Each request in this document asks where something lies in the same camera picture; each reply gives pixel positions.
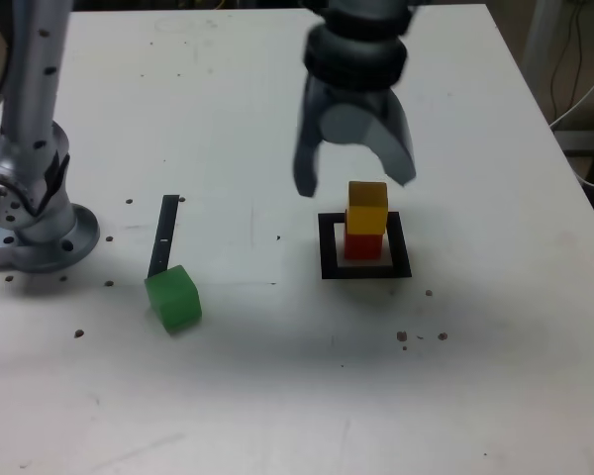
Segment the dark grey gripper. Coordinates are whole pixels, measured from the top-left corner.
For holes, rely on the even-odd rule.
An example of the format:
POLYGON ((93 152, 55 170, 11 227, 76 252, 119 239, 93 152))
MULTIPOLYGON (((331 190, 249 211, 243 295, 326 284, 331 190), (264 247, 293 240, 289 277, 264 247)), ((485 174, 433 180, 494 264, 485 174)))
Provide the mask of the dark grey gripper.
POLYGON ((293 178, 300 196, 313 198, 316 193, 322 141, 369 148, 400 186, 417 176, 407 118, 391 89, 345 90, 309 74, 299 119, 293 178))

